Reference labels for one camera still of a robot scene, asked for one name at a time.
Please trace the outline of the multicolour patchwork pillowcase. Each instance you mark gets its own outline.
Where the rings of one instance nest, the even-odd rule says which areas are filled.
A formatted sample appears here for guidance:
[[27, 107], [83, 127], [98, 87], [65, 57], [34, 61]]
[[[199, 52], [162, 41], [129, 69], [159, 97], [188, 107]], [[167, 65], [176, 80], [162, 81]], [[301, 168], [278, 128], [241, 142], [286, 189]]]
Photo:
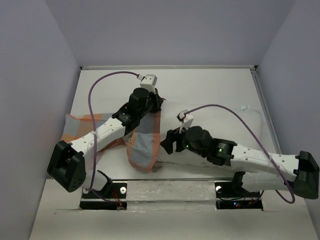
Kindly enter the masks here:
[[[154, 172], [161, 142], [160, 123], [161, 114], [159, 112], [147, 114], [128, 137], [114, 140], [98, 151], [97, 160], [99, 161], [107, 150], [126, 146], [127, 160], [133, 168], [146, 173]], [[89, 114], [67, 114], [61, 140], [69, 143], [92, 130], [92, 117]]]

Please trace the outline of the white pillow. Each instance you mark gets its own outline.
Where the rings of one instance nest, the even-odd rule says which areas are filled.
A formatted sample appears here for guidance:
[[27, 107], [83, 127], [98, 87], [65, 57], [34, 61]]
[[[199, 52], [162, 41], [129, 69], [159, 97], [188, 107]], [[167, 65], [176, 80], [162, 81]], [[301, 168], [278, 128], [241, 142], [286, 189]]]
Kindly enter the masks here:
[[[167, 131], [174, 130], [181, 126], [181, 123], [177, 119], [178, 113], [184, 110], [192, 110], [196, 107], [194, 104], [165, 100], [160, 113], [160, 139], [165, 139]], [[241, 109], [239, 107], [234, 108], [233, 111], [243, 119], [256, 137], [262, 141], [264, 133], [268, 130], [268, 125], [263, 113], [252, 108]], [[225, 109], [206, 107], [191, 113], [191, 115], [193, 116], [192, 126], [202, 127], [202, 129], [207, 130], [213, 138], [234, 141], [248, 148], [260, 149], [260, 146], [243, 123]], [[205, 158], [188, 150], [168, 154], [163, 147], [159, 148], [157, 163], [162, 165], [174, 164], [201, 168], [212, 168], [214, 166]]]

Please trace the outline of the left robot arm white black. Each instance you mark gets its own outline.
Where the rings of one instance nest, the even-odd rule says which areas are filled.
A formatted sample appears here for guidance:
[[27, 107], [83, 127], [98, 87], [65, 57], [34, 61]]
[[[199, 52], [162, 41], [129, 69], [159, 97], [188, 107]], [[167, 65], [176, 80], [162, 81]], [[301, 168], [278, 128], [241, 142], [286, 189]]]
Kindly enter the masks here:
[[47, 173], [69, 193], [83, 188], [101, 198], [108, 196], [112, 181], [97, 170], [98, 151], [133, 132], [147, 114], [161, 110], [163, 101], [157, 89], [134, 89], [128, 102], [97, 129], [69, 143], [59, 141]]

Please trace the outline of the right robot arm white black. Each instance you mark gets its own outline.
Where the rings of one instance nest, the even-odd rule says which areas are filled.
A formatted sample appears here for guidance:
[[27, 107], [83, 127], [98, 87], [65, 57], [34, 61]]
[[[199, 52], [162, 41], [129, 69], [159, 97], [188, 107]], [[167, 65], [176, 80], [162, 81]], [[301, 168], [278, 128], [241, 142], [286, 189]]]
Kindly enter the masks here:
[[307, 151], [298, 155], [264, 153], [234, 141], [213, 138], [200, 126], [169, 130], [160, 145], [168, 154], [188, 150], [215, 166], [233, 169], [230, 190], [235, 196], [292, 190], [294, 195], [305, 199], [319, 197], [320, 167]]

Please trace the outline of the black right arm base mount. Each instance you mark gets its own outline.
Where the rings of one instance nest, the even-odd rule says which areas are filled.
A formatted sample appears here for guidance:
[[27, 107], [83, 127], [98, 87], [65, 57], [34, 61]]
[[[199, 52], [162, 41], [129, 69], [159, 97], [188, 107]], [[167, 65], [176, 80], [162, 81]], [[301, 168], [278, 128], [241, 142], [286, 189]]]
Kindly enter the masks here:
[[263, 210], [262, 193], [248, 191], [243, 188], [243, 171], [236, 172], [231, 181], [218, 181], [214, 183], [217, 210]]

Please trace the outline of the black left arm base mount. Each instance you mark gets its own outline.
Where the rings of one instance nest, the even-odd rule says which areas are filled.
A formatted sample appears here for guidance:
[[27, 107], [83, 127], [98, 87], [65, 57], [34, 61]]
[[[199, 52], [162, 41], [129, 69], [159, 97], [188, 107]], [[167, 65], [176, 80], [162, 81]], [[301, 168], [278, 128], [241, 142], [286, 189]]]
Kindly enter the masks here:
[[100, 191], [92, 190], [90, 192], [82, 191], [79, 208], [82, 210], [108, 210], [124, 211], [127, 210], [127, 181], [113, 181], [105, 173], [98, 170], [97, 177], [103, 176], [107, 182]]

